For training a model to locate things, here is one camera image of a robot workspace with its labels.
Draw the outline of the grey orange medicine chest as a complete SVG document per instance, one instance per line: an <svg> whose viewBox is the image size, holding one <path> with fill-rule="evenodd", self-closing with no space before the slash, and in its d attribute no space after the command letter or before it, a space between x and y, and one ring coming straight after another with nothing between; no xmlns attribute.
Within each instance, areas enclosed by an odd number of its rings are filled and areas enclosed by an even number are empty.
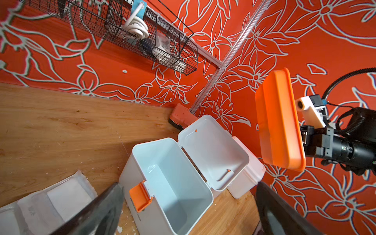
<svg viewBox="0 0 376 235"><path fill-rule="evenodd" d="M187 235L249 164L248 154L210 115L177 139L133 147L120 175L124 198L141 235Z"/></svg>

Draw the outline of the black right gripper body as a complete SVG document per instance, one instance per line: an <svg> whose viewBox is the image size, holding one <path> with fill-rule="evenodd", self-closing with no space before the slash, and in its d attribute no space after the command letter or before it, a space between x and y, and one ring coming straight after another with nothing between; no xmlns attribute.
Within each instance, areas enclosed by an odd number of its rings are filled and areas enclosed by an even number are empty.
<svg viewBox="0 0 376 235"><path fill-rule="evenodd" d="M367 170L376 173L376 146L349 140L334 134L329 127L300 127L304 152L307 157L321 159L321 164L338 164L344 171L361 176Z"/></svg>

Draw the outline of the orange tray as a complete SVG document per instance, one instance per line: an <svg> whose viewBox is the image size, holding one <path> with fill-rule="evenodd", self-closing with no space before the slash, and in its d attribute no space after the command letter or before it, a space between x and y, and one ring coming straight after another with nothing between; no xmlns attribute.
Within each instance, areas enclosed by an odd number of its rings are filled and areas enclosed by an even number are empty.
<svg viewBox="0 0 376 235"><path fill-rule="evenodd" d="M303 171L306 157L289 70L272 71L256 91L255 102L263 161Z"/></svg>

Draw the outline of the pink medicine chest box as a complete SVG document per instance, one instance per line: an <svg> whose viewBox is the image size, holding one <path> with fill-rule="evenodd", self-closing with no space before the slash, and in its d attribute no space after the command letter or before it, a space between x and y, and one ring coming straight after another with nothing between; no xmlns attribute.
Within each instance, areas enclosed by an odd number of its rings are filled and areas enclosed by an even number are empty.
<svg viewBox="0 0 376 235"><path fill-rule="evenodd" d="M227 187L233 198L240 199L263 179L266 169L261 161L246 147L246 145L239 138L233 136L233 139L248 154L249 157L249 164Z"/></svg>

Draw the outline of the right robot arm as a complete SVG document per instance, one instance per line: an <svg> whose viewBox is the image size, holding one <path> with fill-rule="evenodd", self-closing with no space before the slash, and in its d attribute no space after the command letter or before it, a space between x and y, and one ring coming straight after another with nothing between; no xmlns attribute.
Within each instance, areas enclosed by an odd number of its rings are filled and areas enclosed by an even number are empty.
<svg viewBox="0 0 376 235"><path fill-rule="evenodd" d="M305 125L300 127L307 157L321 159L321 165L339 164L346 172L361 176L376 171L376 112L362 107L348 107L336 122L328 118L331 91L344 80L375 68L352 71L335 80L322 96L312 95L295 101Z"/></svg>

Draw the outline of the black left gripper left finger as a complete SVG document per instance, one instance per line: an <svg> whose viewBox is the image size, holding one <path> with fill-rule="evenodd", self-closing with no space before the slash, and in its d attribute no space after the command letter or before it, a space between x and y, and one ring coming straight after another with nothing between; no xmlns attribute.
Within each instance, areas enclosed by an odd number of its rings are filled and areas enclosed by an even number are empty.
<svg viewBox="0 0 376 235"><path fill-rule="evenodd" d="M114 183L53 234L113 235L119 223L123 203L123 187Z"/></svg>

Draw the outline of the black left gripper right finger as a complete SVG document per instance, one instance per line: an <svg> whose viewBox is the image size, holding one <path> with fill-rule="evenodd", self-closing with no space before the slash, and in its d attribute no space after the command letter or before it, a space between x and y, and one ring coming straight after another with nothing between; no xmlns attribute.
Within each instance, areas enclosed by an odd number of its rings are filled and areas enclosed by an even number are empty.
<svg viewBox="0 0 376 235"><path fill-rule="evenodd" d="M256 204L260 223L256 235L321 235L264 182L258 183Z"/></svg>

